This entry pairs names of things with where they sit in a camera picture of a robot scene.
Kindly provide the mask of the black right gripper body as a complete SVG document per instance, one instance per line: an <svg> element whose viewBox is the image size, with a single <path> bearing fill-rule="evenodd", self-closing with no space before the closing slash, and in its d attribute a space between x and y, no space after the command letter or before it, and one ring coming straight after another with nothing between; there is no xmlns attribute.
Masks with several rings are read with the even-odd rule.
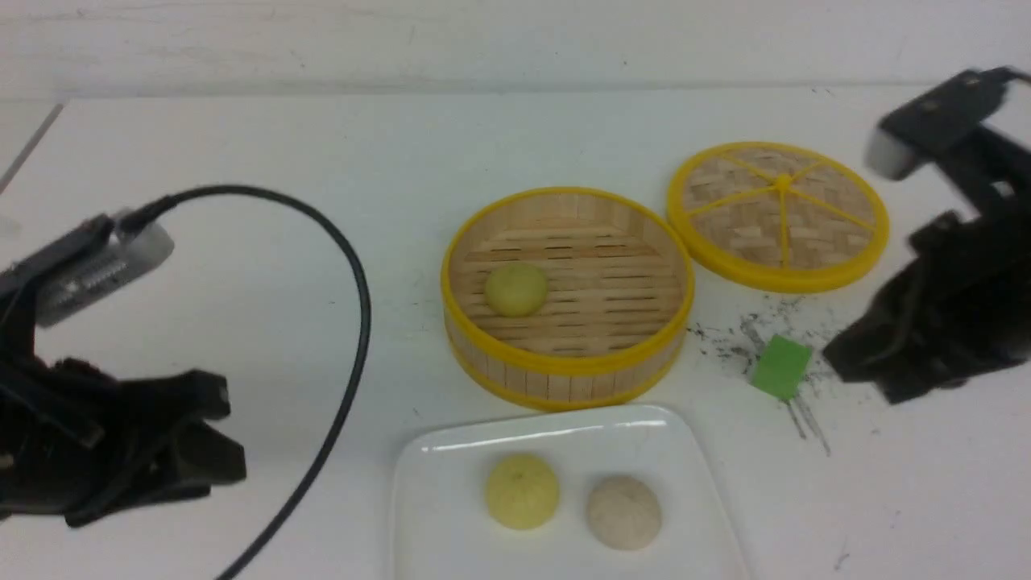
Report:
<svg viewBox="0 0 1031 580"><path fill-rule="evenodd" d="M940 137L882 122L872 166L904 179L934 165L976 208L909 236L913 260L874 294L822 355L844 383L891 405L1029 361L1029 150L982 125Z"/></svg>

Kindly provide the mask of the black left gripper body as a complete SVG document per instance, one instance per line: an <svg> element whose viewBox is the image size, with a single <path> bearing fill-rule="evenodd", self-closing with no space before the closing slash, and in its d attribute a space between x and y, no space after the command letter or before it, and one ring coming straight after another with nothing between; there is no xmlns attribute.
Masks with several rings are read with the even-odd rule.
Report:
<svg viewBox="0 0 1031 580"><path fill-rule="evenodd" d="M37 289L2 282L3 519L58 516L81 528L246 478L242 445L211 425L230 414L227 379L117 379L80 359L47 364L35 353Z"/></svg>

